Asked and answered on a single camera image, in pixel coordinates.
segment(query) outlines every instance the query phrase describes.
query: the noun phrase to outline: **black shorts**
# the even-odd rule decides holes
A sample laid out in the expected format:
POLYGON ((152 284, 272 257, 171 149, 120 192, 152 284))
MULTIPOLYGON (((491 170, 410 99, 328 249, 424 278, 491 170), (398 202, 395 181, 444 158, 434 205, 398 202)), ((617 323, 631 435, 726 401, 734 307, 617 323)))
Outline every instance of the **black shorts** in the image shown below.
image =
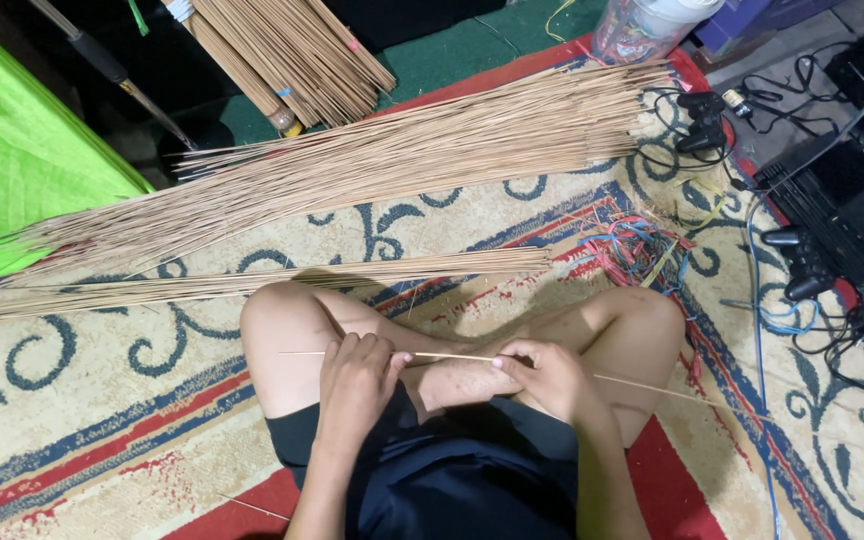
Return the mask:
MULTIPOLYGON (((319 425, 319 404, 265 422, 275 455, 292 471, 295 485, 302 489, 319 425)), ((500 444, 537 460, 555 462, 566 474, 578 471, 579 444, 568 423, 520 402, 495 397, 484 403, 452 407, 419 425, 416 409, 401 381, 359 450, 356 469, 368 468, 371 458, 377 458, 390 444, 429 435, 463 436, 500 444)))

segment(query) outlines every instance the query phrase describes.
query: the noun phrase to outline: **plastic jar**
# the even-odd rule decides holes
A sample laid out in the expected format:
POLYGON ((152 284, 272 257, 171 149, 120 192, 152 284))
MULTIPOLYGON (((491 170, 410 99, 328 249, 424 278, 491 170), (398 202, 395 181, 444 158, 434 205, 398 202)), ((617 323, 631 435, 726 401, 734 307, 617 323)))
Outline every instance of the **plastic jar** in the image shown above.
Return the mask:
POLYGON ((663 58, 724 0, 608 0, 592 35, 592 54, 606 64, 663 58))

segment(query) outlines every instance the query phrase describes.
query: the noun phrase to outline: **carpet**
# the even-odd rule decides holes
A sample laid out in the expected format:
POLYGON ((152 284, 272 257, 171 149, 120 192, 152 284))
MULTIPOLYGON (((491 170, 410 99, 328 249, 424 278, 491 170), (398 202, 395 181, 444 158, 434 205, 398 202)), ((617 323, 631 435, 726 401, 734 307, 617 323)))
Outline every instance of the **carpet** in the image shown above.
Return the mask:
MULTIPOLYGON (((399 107, 482 90, 574 58, 581 52, 567 42, 399 107)), ((685 55, 674 53, 673 60, 679 78, 702 88, 685 55)), ((661 112, 685 126, 674 106, 661 112)), ((642 122, 634 127, 642 148, 673 159, 671 133, 653 115, 643 113, 642 122)), ((697 247, 683 288, 672 296, 688 319, 692 349, 683 352, 669 388, 755 411, 762 395, 752 317, 720 303, 749 298, 742 227, 751 196, 717 195, 703 185, 726 188, 722 168, 676 174, 633 155, 568 174, 274 223, 162 264, 149 277, 548 246, 555 266, 544 274, 348 292, 420 331, 486 338, 610 287, 594 262, 575 264, 588 254, 577 244, 584 226, 567 215, 606 220, 644 202, 697 223, 724 196, 721 211, 687 233, 697 247), (690 177, 702 180, 682 183, 690 177)), ((755 225, 762 231, 777 222, 762 212, 755 225)), ((788 310, 785 264, 771 250, 761 260, 764 305, 788 310)), ((70 273, 67 281, 84 277, 70 273)), ((828 313, 842 312, 843 299, 834 293, 820 300, 828 313)), ((286 515, 298 498, 249 384, 238 342, 243 302, 184 301, 0 324, 0 539, 280 537, 282 520, 222 497, 286 515)), ((826 338, 816 332, 802 344, 817 347, 826 338)), ((774 475, 783 538, 864 538, 864 394, 831 379, 820 360, 795 352, 787 336, 765 332, 763 348, 776 425, 666 398, 630 449, 653 538, 772 537, 766 467, 774 475)), ((864 379, 864 350, 851 350, 843 370, 864 379)))

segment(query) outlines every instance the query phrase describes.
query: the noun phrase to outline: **green cloth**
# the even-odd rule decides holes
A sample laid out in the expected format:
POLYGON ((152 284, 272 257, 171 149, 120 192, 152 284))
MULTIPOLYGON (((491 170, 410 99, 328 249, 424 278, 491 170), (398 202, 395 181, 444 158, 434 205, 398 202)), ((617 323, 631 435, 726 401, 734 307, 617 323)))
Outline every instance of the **green cloth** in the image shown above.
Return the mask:
POLYGON ((49 253, 28 252, 9 233, 152 190, 0 47, 0 276, 49 253))

